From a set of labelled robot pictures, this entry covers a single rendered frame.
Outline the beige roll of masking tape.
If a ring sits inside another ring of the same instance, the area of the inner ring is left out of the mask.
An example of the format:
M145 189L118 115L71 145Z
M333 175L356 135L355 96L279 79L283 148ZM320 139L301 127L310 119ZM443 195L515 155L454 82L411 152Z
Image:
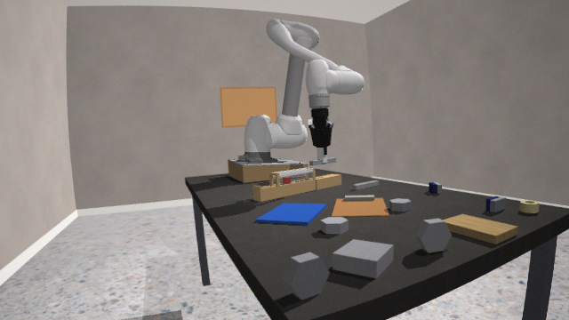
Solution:
M539 202L532 201L532 200L523 200L520 201L520 210L521 212L526 213L537 213L539 212Z

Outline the blue flat rectangular pad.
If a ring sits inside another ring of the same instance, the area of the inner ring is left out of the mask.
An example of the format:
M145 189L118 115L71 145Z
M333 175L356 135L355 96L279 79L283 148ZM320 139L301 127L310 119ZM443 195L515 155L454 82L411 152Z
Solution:
M308 225L325 207L327 204L283 203L256 219L256 222Z

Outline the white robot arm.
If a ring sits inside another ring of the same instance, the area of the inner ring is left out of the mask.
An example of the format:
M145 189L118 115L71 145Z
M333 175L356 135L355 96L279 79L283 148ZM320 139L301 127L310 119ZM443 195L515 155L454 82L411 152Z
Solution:
M330 107L329 93L354 94L360 92L365 84L359 73L337 66L311 51L319 42L319 34L311 26L273 19L268 22L266 30L274 43L290 53L284 104L276 124L265 115L251 116L247 121L244 155L238 160L248 163L277 162L270 155L272 148L296 148L306 141L307 129L298 116L306 62L309 62L306 86L312 109Z

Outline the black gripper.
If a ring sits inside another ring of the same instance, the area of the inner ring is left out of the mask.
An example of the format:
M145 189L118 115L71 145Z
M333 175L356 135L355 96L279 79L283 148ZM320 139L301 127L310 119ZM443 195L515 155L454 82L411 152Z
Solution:
M313 108L311 116L313 121L309 129L313 146L317 147L317 160L322 159L322 163L327 163L327 147L331 145L333 128L333 124L328 120L328 108Z

